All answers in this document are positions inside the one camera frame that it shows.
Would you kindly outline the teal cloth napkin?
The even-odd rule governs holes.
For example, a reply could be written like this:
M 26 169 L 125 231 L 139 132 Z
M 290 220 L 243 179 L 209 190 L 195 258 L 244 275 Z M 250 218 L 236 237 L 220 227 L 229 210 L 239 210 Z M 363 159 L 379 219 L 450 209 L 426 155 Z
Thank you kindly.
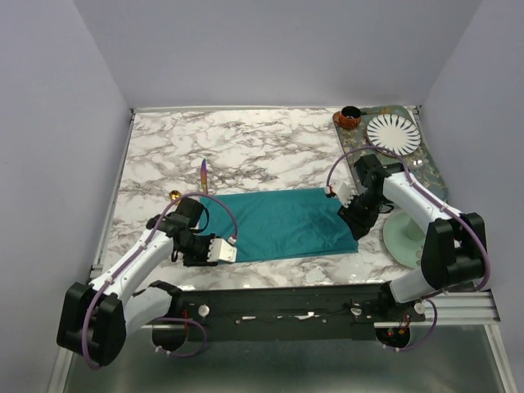
M 238 226 L 237 262 L 356 253 L 359 243 L 337 215 L 341 204 L 322 188 L 217 197 Z

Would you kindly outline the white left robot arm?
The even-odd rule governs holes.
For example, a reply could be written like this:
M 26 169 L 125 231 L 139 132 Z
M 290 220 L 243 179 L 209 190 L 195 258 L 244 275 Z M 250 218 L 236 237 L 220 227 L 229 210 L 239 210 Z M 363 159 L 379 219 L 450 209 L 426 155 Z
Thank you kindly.
M 65 294 L 56 343 L 84 357 L 98 370 L 112 363 L 127 336 L 149 322 L 179 324 L 185 332 L 205 328 L 183 308 L 183 292 L 163 281 L 146 289 L 140 284 L 166 259 L 183 265 L 216 266 L 236 258 L 234 245 L 197 228 L 208 209 L 193 192 L 171 201 L 149 219 L 145 231 L 114 266 L 88 284 L 76 282 Z

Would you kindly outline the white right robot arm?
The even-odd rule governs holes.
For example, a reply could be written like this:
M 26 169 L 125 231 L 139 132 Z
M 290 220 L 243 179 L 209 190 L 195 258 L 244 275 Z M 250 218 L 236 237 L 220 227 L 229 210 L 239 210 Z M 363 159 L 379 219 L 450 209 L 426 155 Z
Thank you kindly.
M 478 281 L 485 286 L 490 276 L 486 229 L 477 213 L 464 214 L 426 189 L 402 163 L 384 165 L 374 155 L 361 156 L 355 172 L 363 192 L 354 195 L 344 183 L 327 183 L 327 197 L 341 204 L 338 216 L 354 239 L 366 236 L 386 203 L 405 212 L 424 236 L 420 265 L 400 278 L 382 285 L 378 314 L 388 321 L 406 311 L 406 303 L 434 296 L 450 287 Z

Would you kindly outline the mint green floral plate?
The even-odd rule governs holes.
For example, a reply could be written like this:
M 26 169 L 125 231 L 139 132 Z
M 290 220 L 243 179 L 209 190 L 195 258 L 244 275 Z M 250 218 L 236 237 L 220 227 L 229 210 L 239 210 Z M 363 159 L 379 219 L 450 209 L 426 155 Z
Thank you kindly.
M 410 269 L 421 264 L 425 233 L 407 213 L 399 211 L 389 217 L 382 236 L 387 251 L 397 263 Z

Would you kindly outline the gold spoon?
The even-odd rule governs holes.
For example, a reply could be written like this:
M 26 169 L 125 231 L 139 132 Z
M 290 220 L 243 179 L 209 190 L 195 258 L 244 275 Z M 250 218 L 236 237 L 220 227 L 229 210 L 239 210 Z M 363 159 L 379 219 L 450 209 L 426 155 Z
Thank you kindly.
M 169 193 L 169 198 L 174 201 L 179 199 L 182 196 L 182 193 L 178 190 L 173 190 Z

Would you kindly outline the iridescent rainbow knife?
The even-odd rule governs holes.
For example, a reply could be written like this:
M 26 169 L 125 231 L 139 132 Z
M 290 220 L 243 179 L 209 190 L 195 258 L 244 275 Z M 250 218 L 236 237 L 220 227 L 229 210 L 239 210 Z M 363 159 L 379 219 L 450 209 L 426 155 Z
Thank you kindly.
M 200 179 L 201 179 L 202 192 L 204 194 L 207 194 L 209 191 L 208 191 L 208 177 L 207 177 L 206 159 L 203 159 L 202 162 L 201 162 Z

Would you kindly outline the white striped plate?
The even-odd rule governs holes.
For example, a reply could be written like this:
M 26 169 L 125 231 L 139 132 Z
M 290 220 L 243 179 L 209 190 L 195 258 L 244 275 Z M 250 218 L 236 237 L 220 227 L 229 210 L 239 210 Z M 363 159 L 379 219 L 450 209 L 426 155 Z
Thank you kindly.
M 394 114 L 374 116 L 367 125 L 366 137 L 375 147 L 384 147 L 399 156 L 415 152 L 422 137 L 417 126 L 409 119 Z

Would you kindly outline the orange black cup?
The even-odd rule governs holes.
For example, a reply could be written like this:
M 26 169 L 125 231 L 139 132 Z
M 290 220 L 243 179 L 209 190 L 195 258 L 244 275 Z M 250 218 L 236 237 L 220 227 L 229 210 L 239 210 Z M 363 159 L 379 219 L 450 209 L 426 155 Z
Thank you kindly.
M 345 106 L 336 112 L 332 119 L 335 125 L 343 129 L 356 129 L 361 122 L 362 112 L 358 107 Z

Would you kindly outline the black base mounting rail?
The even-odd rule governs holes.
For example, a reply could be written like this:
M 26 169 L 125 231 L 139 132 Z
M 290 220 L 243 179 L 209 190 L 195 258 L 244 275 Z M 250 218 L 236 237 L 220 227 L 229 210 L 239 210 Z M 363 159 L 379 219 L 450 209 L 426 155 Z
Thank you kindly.
M 365 341 L 377 328 L 424 321 L 414 305 L 388 300 L 379 284 L 177 290 L 162 317 L 198 322 L 192 341 Z

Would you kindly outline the aluminium frame rail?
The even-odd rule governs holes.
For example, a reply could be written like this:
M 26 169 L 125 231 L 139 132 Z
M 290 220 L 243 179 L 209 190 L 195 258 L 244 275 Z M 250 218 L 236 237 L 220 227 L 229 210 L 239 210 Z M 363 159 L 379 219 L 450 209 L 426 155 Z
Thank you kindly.
M 438 326 L 492 325 L 500 322 L 499 311 L 491 291 L 450 292 L 434 296 L 430 300 L 436 307 Z M 430 300 L 424 301 L 428 323 L 435 317 Z

